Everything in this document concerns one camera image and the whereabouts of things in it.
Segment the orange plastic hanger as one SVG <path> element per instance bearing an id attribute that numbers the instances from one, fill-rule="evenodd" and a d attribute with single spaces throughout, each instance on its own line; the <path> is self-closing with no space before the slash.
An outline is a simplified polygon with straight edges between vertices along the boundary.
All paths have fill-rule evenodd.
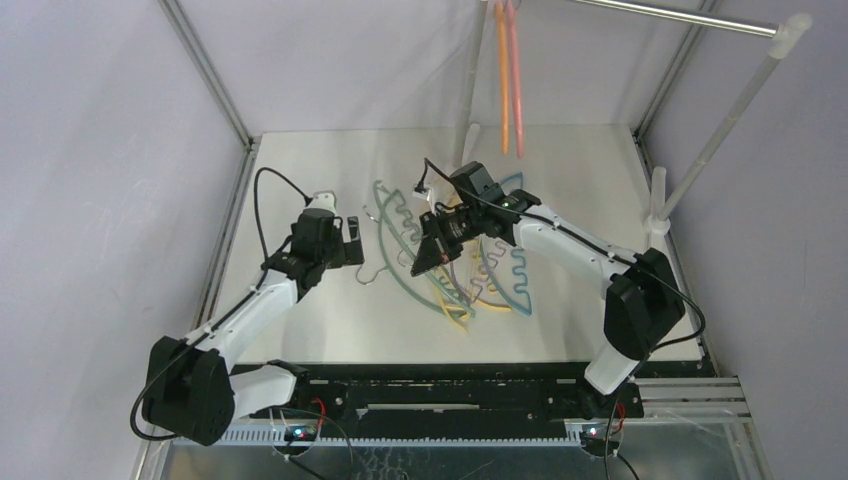
<path id="1" fill-rule="evenodd" d="M 509 151 L 509 74 L 508 74 L 508 51 L 506 38 L 505 12 L 502 1 L 496 1 L 494 6 L 494 19 L 497 37 L 498 73 L 500 85 L 500 110 L 501 110 L 501 152 L 506 155 Z"/>

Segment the pink plastic hanger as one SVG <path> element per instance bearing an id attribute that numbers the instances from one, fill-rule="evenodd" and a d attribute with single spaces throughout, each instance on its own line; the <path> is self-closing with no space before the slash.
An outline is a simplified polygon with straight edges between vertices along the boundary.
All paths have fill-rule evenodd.
<path id="1" fill-rule="evenodd" d="M 509 74 L 515 130 L 516 156 L 523 158 L 525 154 L 525 133 L 523 121 L 522 78 L 520 66 L 520 49 L 517 35 L 517 7 L 513 1 L 505 4 L 505 27 L 508 44 Z"/>

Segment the purple plastic hanger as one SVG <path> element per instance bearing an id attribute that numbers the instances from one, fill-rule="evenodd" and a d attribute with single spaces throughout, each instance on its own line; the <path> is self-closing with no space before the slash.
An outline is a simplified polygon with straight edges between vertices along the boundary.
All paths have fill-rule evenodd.
<path id="1" fill-rule="evenodd" d="M 507 297 L 499 286 L 496 272 L 498 263 L 499 258 L 489 255 L 482 239 L 472 243 L 466 293 L 471 304 L 498 312 L 510 311 Z"/>

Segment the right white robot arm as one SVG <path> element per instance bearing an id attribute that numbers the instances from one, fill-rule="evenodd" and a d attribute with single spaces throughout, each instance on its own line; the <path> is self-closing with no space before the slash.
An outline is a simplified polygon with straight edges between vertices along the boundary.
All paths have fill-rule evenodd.
<path id="1" fill-rule="evenodd" d="M 584 412 L 605 415 L 617 403 L 618 387 L 666 345 L 687 313 L 668 257 L 655 248 L 618 247 L 577 228 L 529 192 L 506 192 L 479 162 L 446 179 L 460 201 L 420 215 L 412 276 L 458 259 L 466 243 L 486 236 L 539 254 L 594 287 L 604 302 L 605 342 L 577 393 Z"/>

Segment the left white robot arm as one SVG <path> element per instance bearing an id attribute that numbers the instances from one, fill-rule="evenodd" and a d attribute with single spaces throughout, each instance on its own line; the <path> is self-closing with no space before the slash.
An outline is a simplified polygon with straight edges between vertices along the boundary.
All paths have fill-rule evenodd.
<path id="1" fill-rule="evenodd" d="M 163 429 L 159 440 L 179 437 L 215 444 L 235 419 L 277 406 L 298 417 L 311 407 L 311 388 L 296 367 L 271 360 L 233 371 L 247 348 L 273 321 L 304 299 L 325 272 L 364 262 L 357 217 L 330 207 L 307 207 L 290 235 L 265 256 L 258 281 L 224 314 L 181 338 L 161 337 L 151 348 L 146 383 L 134 401 L 130 427 L 151 441 L 139 419 Z"/>

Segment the yellow plastic hanger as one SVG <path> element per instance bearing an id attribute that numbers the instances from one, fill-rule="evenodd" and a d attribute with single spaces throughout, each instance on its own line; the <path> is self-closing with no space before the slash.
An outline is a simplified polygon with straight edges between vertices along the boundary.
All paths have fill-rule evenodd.
<path id="1" fill-rule="evenodd" d="M 453 264 L 432 272 L 435 279 L 439 281 L 439 285 L 447 290 L 443 293 L 436 287 L 432 288 L 438 308 L 448 320 L 465 333 L 468 332 L 469 321 L 475 316 L 474 307 L 482 307 L 499 314 L 513 311 L 513 307 L 508 303 L 494 301 L 496 296 L 502 297 L 502 295 L 495 286 L 492 275 L 486 270 L 482 239 L 470 242 L 466 252 L 471 254 L 466 280 L 458 279 Z"/>

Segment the teal plastic hanger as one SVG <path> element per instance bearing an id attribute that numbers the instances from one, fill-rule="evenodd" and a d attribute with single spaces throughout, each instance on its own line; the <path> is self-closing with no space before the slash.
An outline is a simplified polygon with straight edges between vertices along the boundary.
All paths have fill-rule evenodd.
<path id="1" fill-rule="evenodd" d="M 530 316 L 533 313 L 533 304 L 525 251 L 502 239 L 486 236 L 480 239 L 484 241 L 489 255 L 499 258 L 497 278 L 508 304 L 513 307 L 511 313 Z"/>

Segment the small circuit board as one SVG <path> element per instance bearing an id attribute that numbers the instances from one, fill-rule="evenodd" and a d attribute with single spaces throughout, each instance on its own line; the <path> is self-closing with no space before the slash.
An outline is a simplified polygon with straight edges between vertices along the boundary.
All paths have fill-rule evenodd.
<path id="1" fill-rule="evenodd" d="M 589 427 L 581 432 L 580 438 L 584 443 L 604 443 L 609 440 L 610 431 L 600 427 Z"/>
<path id="2" fill-rule="evenodd" d="M 283 436 L 285 444 L 295 444 L 303 442 L 314 442 L 318 436 L 318 431 L 312 426 L 294 426 L 287 427 Z"/>

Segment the right small circuit board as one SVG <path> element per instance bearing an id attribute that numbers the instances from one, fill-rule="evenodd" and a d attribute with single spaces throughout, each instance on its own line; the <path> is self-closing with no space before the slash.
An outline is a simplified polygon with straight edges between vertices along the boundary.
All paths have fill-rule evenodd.
<path id="1" fill-rule="evenodd" d="M 581 432 L 580 438 L 584 443 L 604 443 L 609 440 L 610 431 L 600 427 L 589 427 Z"/>

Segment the chrome clothes rack bar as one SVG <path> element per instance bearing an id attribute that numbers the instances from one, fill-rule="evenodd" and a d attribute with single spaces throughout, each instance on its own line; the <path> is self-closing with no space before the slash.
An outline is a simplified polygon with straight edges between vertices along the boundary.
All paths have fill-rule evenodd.
<path id="1" fill-rule="evenodd" d="M 774 38 L 782 27 L 779 23 L 637 1 L 574 0 L 574 3 L 764 38 Z"/>

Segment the left aluminium frame profile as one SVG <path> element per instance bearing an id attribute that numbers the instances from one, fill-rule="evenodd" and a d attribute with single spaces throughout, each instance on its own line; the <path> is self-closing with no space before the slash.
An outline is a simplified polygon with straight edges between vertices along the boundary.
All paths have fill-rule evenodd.
<path id="1" fill-rule="evenodd" d="M 239 146 L 235 177 L 227 197 L 225 214 L 216 236 L 214 250 L 207 267 L 197 313 L 194 318 L 194 324 L 199 325 L 211 317 L 220 295 L 222 278 L 233 245 L 241 206 L 245 200 L 249 175 L 255 162 L 255 137 L 251 135 L 238 112 L 224 80 L 215 67 L 212 57 L 205 48 L 185 7 L 177 0 L 163 0 L 159 3 L 159 6 L 183 45 L 220 115 L 237 139 Z"/>

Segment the aluminium frame profile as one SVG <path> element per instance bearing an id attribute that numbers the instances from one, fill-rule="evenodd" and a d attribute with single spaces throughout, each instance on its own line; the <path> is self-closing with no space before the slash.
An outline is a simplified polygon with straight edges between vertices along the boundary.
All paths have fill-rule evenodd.
<path id="1" fill-rule="evenodd" d="M 702 1 L 698 4 L 698 8 L 695 10 L 719 14 L 718 9 L 720 6 L 721 3 L 719 1 Z M 661 109 L 667 103 L 667 101 L 671 99 L 672 91 L 676 86 L 677 82 L 680 80 L 680 77 L 682 76 L 688 62 L 693 57 L 694 51 L 698 46 L 698 43 L 703 38 L 703 35 L 708 29 L 714 29 L 690 25 L 686 23 L 684 24 L 686 25 L 686 29 L 683 34 L 683 37 L 675 52 L 672 54 L 672 58 L 668 66 L 665 68 L 664 73 L 662 74 L 660 83 L 655 93 L 651 97 L 646 111 L 634 131 L 635 144 L 640 150 L 640 153 L 643 155 L 644 160 L 646 160 L 648 163 L 650 184 L 651 171 L 655 167 L 655 165 L 653 164 L 653 161 L 649 159 L 648 155 L 649 134 L 652 131 L 654 125 L 656 124 L 656 121 L 659 119 Z M 669 243 L 670 231 L 665 237 L 666 245 Z"/>
<path id="2" fill-rule="evenodd" d="M 194 324 L 199 325 L 211 317 L 220 295 L 222 278 L 233 245 L 241 206 L 245 200 L 249 175 L 255 162 L 255 137 L 251 135 L 238 112 L 224 80 L 215 67 L 212 57 L 205 48 L 185 7 L 177 0 L 163 0 L 159 3 L 159 6 L 183 45 L 220 115 L 237 139 L 239 146 L 235 177 L 227 197 L 225 214 L 216 236 L 214 250 L 207 267 L 197 313 L 194 318 Z"/>

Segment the white clothes rack left post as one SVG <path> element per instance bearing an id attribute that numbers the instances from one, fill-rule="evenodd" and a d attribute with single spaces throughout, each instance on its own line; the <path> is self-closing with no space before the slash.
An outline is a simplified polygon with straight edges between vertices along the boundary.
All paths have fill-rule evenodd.
<path id="1" fill-rule="evenodd" d="M 475 2 L 472 33 L 468 45 L 468 61 L 460 95 L 459 121 L 455 128 L 453 151 L 450 157 L 450 166 L 453 168 L 459 168 L 462 165 L 467 137 L 471 131 L 473 96 L 487 11 L 487 1 Z"/>

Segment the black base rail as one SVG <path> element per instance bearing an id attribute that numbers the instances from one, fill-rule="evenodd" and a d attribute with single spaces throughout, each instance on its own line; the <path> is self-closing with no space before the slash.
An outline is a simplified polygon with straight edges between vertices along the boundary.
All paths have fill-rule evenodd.
<path id="1" fill-rule="evenodd" d="M 649 384 L 713 378 L 705 362 L 651 361 L 633 381 L 608 396 L 583 378 L 583 362 L 484 364 L 307 364 L 292 400 L 254 413 L 280 424 L 329 422 L 342 432 L 370 430 L 436 433 L 496 431 L 521 425 L 551 433 L 567 421 L 607 421 L 620 404 L 627 419 L 641 418 Z"/>

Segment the right aluminium frame profile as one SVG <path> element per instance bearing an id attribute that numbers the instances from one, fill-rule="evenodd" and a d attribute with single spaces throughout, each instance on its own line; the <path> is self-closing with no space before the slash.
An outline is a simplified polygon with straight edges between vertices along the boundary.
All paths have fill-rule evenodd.
<path id="1" fill-rule="evenodd" d="M 719 1 L 702 1 L 698 4 L 698 8 L 695 10 L 719 14 L 718 9 L 720 6 L 721 3 Z M 703 38 L 703 35 L 708 29 L 714 29 L 690 25 L 686 23 L 684 24 L 686 25 L 686 29 L 683 34 L 683 37 L 675 52 L 672 54 L 672 58 L 668 66 L 665 68 L 664 73 L 662 74 L 660 83 L 655 93 L 651 97 L 646 111 L 634 131 L 635 144 L 640 150 L 640 153 L 643 155 L 644 160 L 646 160 L 648 163 L 650 184 L 651 171 L 655 167 L 655 165 L 653 164 L 653 161 L 649 159 L 648 155 L 649 134 L 652 131 L 654 125 L 656 124 L 656 121 L 659 119 L 661 109 L 667 103 L 667 101 L 671 99 L 672 91 L 676 86 L 677 82 L 680 80 L 680 77 L 682 76 L 688 62 L 693 57 L 694 51 L 698 46 L 698 43 Z M 666 245 L 669 243 L 670 231 L 665 237 Z"/>

